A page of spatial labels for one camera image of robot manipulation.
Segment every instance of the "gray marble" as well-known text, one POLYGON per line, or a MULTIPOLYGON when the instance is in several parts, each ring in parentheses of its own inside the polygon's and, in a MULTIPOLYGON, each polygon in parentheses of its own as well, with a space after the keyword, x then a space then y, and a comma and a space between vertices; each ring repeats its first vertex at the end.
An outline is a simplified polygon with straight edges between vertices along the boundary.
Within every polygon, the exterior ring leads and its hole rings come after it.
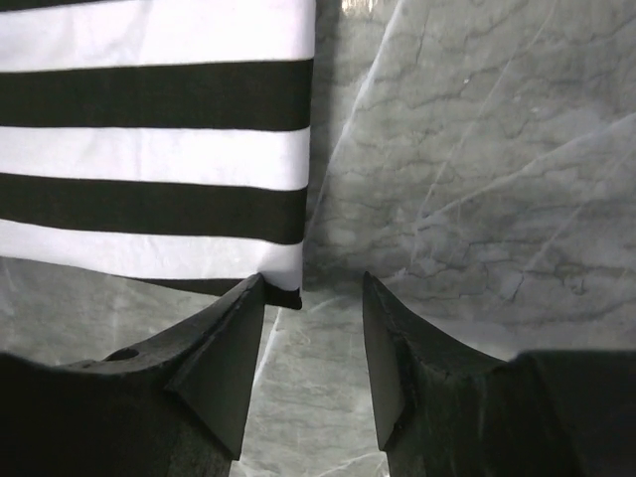
MULTIPOLYGON (((235 477, 384 477, 361 277, 502 359, 636 347, 636 3, 318 0, 305 308, 235 477)), ((210 298, 0 261, 0 346, 103 358, 210 298)))

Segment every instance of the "black and white stripe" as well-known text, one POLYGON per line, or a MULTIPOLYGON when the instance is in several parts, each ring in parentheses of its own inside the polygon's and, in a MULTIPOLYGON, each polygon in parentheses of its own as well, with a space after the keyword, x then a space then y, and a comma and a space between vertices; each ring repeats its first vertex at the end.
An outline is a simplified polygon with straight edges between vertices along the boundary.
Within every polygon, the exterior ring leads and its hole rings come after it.
POLYGON ((0 255, 298 308, 314 0, 1 0, 0 255))

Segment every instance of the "black plastic part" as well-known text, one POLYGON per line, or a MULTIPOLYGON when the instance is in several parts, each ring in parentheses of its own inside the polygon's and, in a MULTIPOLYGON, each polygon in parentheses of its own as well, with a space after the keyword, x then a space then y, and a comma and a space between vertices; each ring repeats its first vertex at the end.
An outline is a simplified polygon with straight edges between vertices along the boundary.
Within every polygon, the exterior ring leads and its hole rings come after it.
POLYGON ((636 475, 635 352, 529 352, 505 363, 430 325, 368 273, 363 305, 392 477, 636 475))
POLYGON ((0 355, 3 477, 227 476, 264 312, 260 275, 104 361, 0 355))

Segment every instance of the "screw hole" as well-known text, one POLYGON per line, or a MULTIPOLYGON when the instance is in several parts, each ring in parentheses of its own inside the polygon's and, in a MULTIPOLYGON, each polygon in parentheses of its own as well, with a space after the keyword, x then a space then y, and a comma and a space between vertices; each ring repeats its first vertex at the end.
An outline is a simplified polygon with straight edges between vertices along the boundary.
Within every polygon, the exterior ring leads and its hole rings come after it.
POLYGON ((123 350, 115 351, 104 361, 124 361, 130 360, 136 356, 139 356, 139 352, 137 350, 134 350, 132 348, 124 348, 123 350))

